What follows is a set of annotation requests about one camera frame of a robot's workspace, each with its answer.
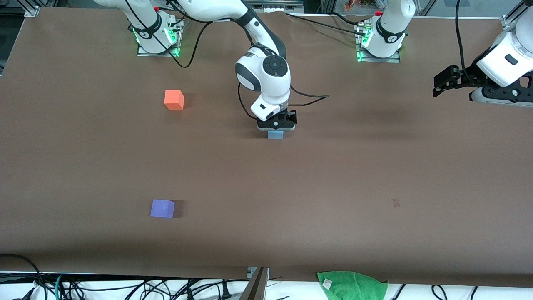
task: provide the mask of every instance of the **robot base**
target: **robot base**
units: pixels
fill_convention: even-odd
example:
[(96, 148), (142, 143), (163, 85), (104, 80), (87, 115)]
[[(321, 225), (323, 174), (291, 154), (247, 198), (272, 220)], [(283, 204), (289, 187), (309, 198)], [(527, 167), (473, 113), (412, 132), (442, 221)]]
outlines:
[(268, 118), (266, 121), (257, 120), (257, 129), (266, 131), (268, 139), (283, 139), (284, 131), (293, 131), (298, 124), (296, 111), (284, 110)]
[(357, 61), (366, 61), (366, 62), (391, 62), (398, 64), (400, 62), (400, 52), (396, 50), (393, 56), (387, 58), (375, 57), (368, 50), (361, 46), (363, 42), (366, 42), (366, 39), (372, 34), (372, 23), (370, 19), (363, 22), (359, 22), (357, 25), (353, 26), (356, 32), (364, 33), (365, 36), (356, 35), (356, 50), (357, 50)]
[[(170, 15), (170, 21), (176, 22), (176, 17), (173, 15)], [(185, 20), (179, 21), (176, 25), (173, 27), (169, 27), (169, 30), (173, 32), (169, 32), (168, 35), (172, 40), (176, 40), (176, 43), (172, 45), (170, 48), (168, 48), (168, 51), (164, 51), (162, 53), (150, 53), (147, 52), (139, 45), (137, 47), (137, 56), (139, 57), (170, 57), (170, 53), (174, 57), (180, 56), (180, 50), (181, 50), (181, 41), (183, 39), (183, 29), (185, 28)]]

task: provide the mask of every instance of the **blue block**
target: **blue block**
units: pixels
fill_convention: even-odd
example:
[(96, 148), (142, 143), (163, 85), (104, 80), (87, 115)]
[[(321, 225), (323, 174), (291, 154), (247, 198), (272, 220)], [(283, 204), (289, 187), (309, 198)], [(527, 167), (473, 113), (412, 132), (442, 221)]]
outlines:
[(267, 132), (268, 132), (268, 139), (283, 139), (282, 130), (269, 130)]
[(154, 199), (150, 217), (172, 219), (174, 217), (174, 205), (174, 201), (171, 200)]

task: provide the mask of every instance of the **white cloth tag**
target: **white cloth tag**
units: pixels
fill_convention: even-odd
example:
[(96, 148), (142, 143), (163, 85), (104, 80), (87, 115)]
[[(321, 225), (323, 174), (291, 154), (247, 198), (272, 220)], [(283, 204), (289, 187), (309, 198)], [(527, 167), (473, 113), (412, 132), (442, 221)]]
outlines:
[(332, 287), (332, 281), (329, 279), (324, 279), (324, 283), (322, 283), (322, 286), (325, 287), (327, 290), (329, 290), (330, 287)]

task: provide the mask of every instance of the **black strap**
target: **black strap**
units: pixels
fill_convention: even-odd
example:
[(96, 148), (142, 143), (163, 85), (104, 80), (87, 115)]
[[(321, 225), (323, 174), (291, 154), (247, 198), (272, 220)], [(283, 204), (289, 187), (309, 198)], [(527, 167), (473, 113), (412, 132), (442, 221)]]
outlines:
[(401, 38), (401, 36), (405, 32), (404, 30), (400, 33), (392, 33), (390, 31), (385, 30), (385, 28), (383, 28), (383, 26), (381, 25), (381, 18), (377, 19), (376, 29), (379, 35), (383, 36), (383, 38), (385, 39), (385, 43), (387, 44), (395, 43), (399, 38)]
[(158, 13), (156, 13), (156, 15), (157, 15), (156, 22), (152, 26), (150, 26), (148, 28), (137, 28), (137, 27), (132, 25), (133, 26), (133, 30), (135, 30), (135, 32), (137, 33), (138, 36), (148, 40), (149, 38), (152, 38), (154, 33), (157, 32), (161, 28), (161, 23), (163, 22), (162, 19), (161, 19), (161, 15), (158, 14)]

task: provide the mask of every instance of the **brown tabletop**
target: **brown tabletop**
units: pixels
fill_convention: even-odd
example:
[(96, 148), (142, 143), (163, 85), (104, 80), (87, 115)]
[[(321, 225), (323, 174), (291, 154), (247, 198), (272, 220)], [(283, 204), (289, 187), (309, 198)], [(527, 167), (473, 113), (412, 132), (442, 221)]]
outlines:
[[(294, 87), (331, 94), (298, 109), (284, 140), (240, 107), (233, 66), (249, 44), (234, 23), (209, 26), (181, 69), (137, 57), (117, 10), (26, 18), (0, 78), (0, 251), (44, 271), (242, 277), (266, 265), (295, 280), (353, 270), (533, 286), (533, 110), (469, 102), (472, 89), (432, 98), (434, 75), (459, 63), (453, 19), (414, 19), (401, 63), (371, 64), (350, 34), (261, 17)], [(501, 32), (499, 20), (461, 27), (467, 62)], [(165, 108), (167, 89), (185, 110)], [(243, 90), (247, 106), (256, 97)], [(149, 217), (152, 199), (184, 201), (184, 216)]]

